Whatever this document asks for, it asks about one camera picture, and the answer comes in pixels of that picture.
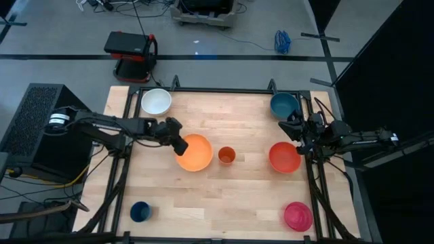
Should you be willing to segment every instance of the gray floor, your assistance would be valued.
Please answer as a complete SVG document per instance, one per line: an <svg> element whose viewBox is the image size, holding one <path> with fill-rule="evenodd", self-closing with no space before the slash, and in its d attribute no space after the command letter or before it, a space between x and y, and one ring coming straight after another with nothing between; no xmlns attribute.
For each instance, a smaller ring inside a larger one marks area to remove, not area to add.
<svg viewBox="0 0 434 244"><path fill-rule="evenodd" d="M167 55L274 55L273 51L221 34L272 49L277 30L287 31L293 39L300 38L301 32L315 33L305 0L241 2L248 7L247 12L239 14L235 27L224 32L201 24L179 26L171 20L169 11L159 18L143 18L142 24L146 33L157 37L159 53ZM332 56L355 56L398 4L398 0L341 1L326 30L327 35L341 39L340 43L328 42ZM74 0L18 0L18 5L23 9L16 21L28 22L28 26L12 27L0 45L0 54L104 54L103 47L111 31L141 33L135 18L108 12L95 14L89 5L81 12ZM157 4L141 6L138 11L142 16L162 12ZM299 39L294 40L290 55L324 56L324 53L320 41ZM347 64L334 63L338 75ZM0 60L0 137L29 83L63 83L91 109L102 112L110 86L125 85L112 76L114 65L112 60ZM333 109L338 111L334 91L309 82L310 78L331 81L325 62L168 60L159 61L155 67L154 76L166 83L174 75L186 87L264 88L274 78L281 89L328 91ZM2 185L21 193L46 188L18 183L2 181ZM1 197L13 195L0 188ZM56 190L29 197L42 201L63 196L62 190ZM26 199L0 201L0 212L17 211L21 201ZM362 237L369 239L363 207L357 197L355 206ZM0 238L7 238L10 228L0 225Z"/></svg>

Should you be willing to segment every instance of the orange cup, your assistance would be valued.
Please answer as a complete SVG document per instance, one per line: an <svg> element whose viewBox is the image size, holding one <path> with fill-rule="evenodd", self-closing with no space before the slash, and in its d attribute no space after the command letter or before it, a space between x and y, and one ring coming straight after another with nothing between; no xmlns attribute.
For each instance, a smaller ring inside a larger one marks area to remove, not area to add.
<svg viewBox="0 0 434 244"><path fill-rule="evenodd" d="M218 151L218 159L220 163L229 166L235 160L235 151L233 148L225 146Z"/></svg>

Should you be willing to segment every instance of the wooden tabletop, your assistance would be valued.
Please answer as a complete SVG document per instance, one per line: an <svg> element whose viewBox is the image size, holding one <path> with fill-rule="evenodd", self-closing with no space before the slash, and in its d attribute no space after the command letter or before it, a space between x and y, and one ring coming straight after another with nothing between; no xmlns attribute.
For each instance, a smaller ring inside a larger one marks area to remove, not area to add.
<svg viewBox="0 0 434 244"><path fill-rule="evenodd" d="M127 91L126 86L111 88L106 115L122 117ZM301 240L309 235L315 239L313 225L306 232L296 232L282 220L287 204L300 201L311 208L311 200L304 157L300 168L292 174L278 173L269 165L268 151L276 142L298 145L283 133L271 115L271 95L179 91L171 94L170 111L157 119L177 118L183 124L181 136L205 136L212 144L214 158L204 170L187 172L177 164L172 147L145 148L135 144L117 234L130 231L136 237L277 240ZM327 92L312 91L311 95L331 108ZM130 116L136 101L137 96L133 98ZM313 107L315 112L319 110L316 104ZM140 110L140 117L152 116ZM237 153L230 167L218 163L216 153L223 146L231 146ZM104 151L95 156L90 168L105 154ZM345 170L341 160L332 161ZM348 230L359 236L347 179L332 166L324 167L333 210ZM110 168L111 159L106 159L87 180L81 201L90 212L77 213L74 230L83 227L103 202ZM149 221L131 220L130 208L137 201L153 207ZM106 230L111 227L114 202ZM327 236L319 206L323 233Z"/></svg>

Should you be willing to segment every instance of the red bowl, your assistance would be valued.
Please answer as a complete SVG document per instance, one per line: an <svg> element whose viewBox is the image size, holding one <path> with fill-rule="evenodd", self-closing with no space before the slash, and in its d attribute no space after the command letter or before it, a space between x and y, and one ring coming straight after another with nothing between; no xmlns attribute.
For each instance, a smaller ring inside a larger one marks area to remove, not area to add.
<svg viewBox="0 0 434 244"><path fill-rule="evenodd" d="M274 144L269 153L269 159L273 168L284 174L296 171L301 164L301 156L296 147L288 142Z"/></svg>
<svg viewBox="0 0 434 244"><path fill-rule="evenodd" d="M285 209L284 218L285 223L298 232L310 229L313 223L311 210L300 202L290 203Z"/></svg>

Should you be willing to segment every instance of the black wall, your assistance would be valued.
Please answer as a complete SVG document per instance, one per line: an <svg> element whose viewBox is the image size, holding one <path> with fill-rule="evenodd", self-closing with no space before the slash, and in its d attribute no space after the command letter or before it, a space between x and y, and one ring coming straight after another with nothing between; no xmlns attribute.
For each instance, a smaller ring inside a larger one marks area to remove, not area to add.
<svg viewBox="0 0 434 244"><path fill-rule="evenodd" d="M324 33L340 0L309 0L319 33Z"/></svg>
<svg viewBox="0 0 434 244"><path fill-rule="evenodd" d="M6 18L16 0L0 0L0 16Z"/></svg>
<svg viewBox="0 0 434 244"><path fill-rule="evenodd" d="M434 146L362 173L383 243L432 243Z"/></svg>
<svg viewBox="0 0 434 244"><path fill-rule="evenodd" d="M405 0L339 77L344 120L353 130L386 126L401 142L433 130L432 9L429 0ZM353 159L376 152L354 152Z"/></svg>

